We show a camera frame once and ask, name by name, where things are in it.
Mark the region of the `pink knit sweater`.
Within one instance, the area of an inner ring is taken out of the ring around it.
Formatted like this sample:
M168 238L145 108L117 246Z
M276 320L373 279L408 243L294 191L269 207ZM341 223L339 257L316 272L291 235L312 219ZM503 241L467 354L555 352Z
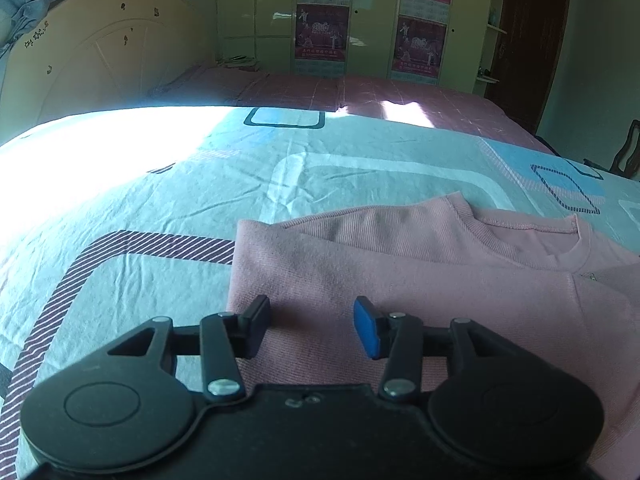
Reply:
M228 307L268 297L251 385L376 384L352 305L445 327L470 318L593 388L605 423L590 465L639 474L639 258L577 216L478 209L450 194L236 231Z

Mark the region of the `light blue patterned bedsheet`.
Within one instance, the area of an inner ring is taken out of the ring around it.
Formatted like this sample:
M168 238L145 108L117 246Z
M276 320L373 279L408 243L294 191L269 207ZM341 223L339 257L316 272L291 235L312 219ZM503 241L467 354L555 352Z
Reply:
M67 117L1 150L1 474L35 469L20 411L43 379L130 328L227 305L236 225L407 205L576 214L639 248L639 187L452 129L337 113L149 107Z

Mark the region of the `pink checked quilt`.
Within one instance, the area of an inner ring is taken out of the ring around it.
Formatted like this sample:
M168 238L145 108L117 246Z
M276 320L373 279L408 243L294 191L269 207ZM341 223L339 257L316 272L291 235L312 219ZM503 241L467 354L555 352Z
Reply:
M472 93L347 75L336 79L195 65L146 96L154 104L280 107L344 112L482 136L550 154L552 149Z

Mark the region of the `stack of books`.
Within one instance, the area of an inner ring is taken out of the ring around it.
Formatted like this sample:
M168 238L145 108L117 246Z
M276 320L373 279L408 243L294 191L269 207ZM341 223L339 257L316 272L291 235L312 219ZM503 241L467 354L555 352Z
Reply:
M256 72L256 70L259 70L258 59L247 55L233 55L228 58L222 58L218 61L218 65L224 68L249 70L250 72Z

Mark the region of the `dark wooden chair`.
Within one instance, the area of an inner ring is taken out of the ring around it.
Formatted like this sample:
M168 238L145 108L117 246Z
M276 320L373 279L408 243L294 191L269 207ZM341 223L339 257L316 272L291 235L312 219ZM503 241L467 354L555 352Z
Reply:
M589 159L584 159L584 164L593 169L605 170L617 177L632 180L639 175L640 167L640 120L634 119L628 129L626 140L613 158L611 166L604 168Z

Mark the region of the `lower right pink poster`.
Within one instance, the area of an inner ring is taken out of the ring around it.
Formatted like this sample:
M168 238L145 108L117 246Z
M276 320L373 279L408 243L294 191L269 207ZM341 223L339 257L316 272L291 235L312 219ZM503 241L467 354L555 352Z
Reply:
M437 84L447 27L400 16L390 76L393 79Z

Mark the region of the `cream wooden headboard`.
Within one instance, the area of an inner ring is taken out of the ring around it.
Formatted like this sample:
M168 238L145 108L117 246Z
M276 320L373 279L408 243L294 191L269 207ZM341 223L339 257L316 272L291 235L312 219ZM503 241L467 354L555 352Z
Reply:
M182 0L65 0L9 52L1 140L70 115L137 107L212 51L204 21Z

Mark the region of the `lower left pink poster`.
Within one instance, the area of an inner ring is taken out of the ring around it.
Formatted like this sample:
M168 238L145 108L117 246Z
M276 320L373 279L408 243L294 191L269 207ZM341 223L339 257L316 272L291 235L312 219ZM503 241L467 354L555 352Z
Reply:
M349 14L348 6L297 6L294 73L330 79L345 75Z

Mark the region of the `dark brown wooden door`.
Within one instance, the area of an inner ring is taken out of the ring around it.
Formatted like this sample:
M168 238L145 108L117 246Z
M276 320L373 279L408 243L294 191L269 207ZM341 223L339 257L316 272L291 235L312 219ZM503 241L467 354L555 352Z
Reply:
M503 0L486 91L514 122L537 132L558 66L570 0Z

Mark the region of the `cream glossy wardrobe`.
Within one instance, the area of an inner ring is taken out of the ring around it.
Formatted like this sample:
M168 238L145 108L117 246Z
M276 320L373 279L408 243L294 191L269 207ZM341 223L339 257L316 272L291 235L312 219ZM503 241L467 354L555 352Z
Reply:
M345 75L390 78L400 0L352 0ZM218 0L221 55L257 58L267 72L294 73L297 0ZM451 0L437 85L474 90L489 0Z

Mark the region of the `cream corner shelf unit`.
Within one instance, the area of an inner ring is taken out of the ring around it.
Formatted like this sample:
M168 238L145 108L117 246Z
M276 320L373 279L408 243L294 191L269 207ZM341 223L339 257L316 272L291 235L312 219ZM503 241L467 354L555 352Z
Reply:
M497 42L506 36L506 30L501 25L503 3L504 0L489 0L486 34L474 86L474 93L478 96L486 96L487 89L499 82L492 64L494 64Z

